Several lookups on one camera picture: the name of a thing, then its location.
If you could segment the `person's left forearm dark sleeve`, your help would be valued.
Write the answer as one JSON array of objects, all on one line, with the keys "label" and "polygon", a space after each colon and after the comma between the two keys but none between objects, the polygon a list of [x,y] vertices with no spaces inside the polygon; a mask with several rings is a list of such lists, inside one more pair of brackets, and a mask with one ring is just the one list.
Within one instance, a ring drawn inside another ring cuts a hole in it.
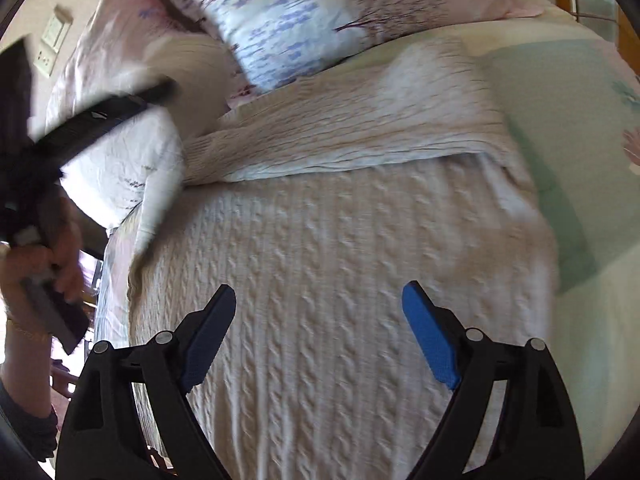
[{"label": "person's left forearm dark sleeve", "polygon": [[27,452],[38,462],[54,455],[58,416],[51,402],[51,336],[6,322],[1,408]]}]

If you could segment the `person's left hand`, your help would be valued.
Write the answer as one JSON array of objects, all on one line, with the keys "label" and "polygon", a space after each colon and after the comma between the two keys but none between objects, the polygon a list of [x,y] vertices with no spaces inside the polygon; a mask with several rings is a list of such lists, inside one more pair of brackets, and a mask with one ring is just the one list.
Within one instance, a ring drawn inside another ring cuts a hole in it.
[{"label": "person's left hand", "polygon": [[53,288],[70,304],[80,298],[84,288],[84,276],[78,261],[80,229],[73,204],[66,195],[61,197],[61,214],[62,220],[52,248],[41,245],[15,247],[1,258],[1,293],[8,319],[21,330],[38,337],[47,333],[46,326],[26,296],[23,287],[26,278],[39,276],[56,266],[58,270]]}]

